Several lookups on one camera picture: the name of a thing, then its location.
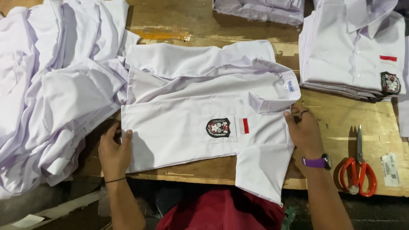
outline barcode label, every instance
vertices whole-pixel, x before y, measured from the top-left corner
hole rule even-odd
[[[398,163],[394,153],[390,153],[381,157],[384,179],[386,186],[400,186],[398,176]]]

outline wooden table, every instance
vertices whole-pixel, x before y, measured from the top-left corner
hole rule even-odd
[[[218,46],[238,41],[267,39],[271,42],[276,61],[294,70],[299,76],[298,36],[302,26],[262,23],[227,16],[212,11],[211,0],[127,0],[127,29],[140,35],[140,44],[166,42],[183,46]],[[14,6],[31,7],[42,0],[0,0],[4,14]],[[312,11],[306,0],[306,16]],[[409,147],[399,136],[397,109],[390,102],[368,103],[339,95],[301,90],[299,102],[310,108],[320,124],[324,148],[333,160],[334,179],[341,189],[337,173],[342,163],[356,154],[356,132],[353,127],[362,125],[365,160],[378,178],[377,194],[409,196]],[[87,147],[80,155],[77,175],[101,176],[98,159],[99,136],[120,114],[115,114],[87,136]],[[380,158],[395,153],[398,160],[400,187],[386,187]],[[284,188],[306,189],[302,174],[301,153],[294,151],[288,167]],[[201,160],[184,165],[155,169],[132,174],[134,178],[172,180],[192,183],[234,185],[236,157]]]

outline ring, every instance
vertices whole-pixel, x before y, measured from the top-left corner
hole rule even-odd
[[[304,110],[304,111],[301,112],[300,116],[302,116],[303,113],[308,113],[308,112],[309,112],[308,110]]]

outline embroidered emblem patch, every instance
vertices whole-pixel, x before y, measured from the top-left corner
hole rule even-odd
[[[230,121],[227,118],[212,119],[207,123],[206,131],[213,138],[228,138]]]
[[[383,95],[398,94],[400,92],[400,82],[396,74],[382,72],[381,86]]]

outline left hand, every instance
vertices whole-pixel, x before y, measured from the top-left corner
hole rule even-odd
[[[105,181],[118,180],[125,177],[132,154],[132,130],[123,137],[122,144],[114,141],[119,123],[115,123],[106,134],[101,136],[98,153]]]

